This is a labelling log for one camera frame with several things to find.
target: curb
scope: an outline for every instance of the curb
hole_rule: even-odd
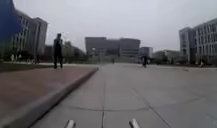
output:
[[[38,121],[42,116],[55,107],[71,91],[78,88],[82,83],[88,80],[99,68],[95,68],[86,75],[76,79],[72,83],[65,85],[43,98],[12,112],[7,117],[0,119],[0,128],[28,128]]]

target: blue object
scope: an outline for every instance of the blue object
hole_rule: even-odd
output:
[[[0,0],[0,43],[22,31],[12,0]]]

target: sky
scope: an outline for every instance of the sky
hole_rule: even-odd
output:
[[[14,0],[17,9],[48,22],[46,44],[57,33],[85,49],[87,36],[137,38],[155,50],[179,50],[178,31],[217,18],[217,0]]]

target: gray pavement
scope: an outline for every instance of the gray pavement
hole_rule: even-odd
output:
[[[217,70],[103,65],[33,128],[217,128]]]

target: lawn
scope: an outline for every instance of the lawn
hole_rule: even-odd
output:
[[[38,65],[38,64],[1,63],[0,64],[0,73],[1,72],[23,71],[23,70],[30,70],[30,69],[39,69],[39,68],[52,68],[52,67],[53,66]]]

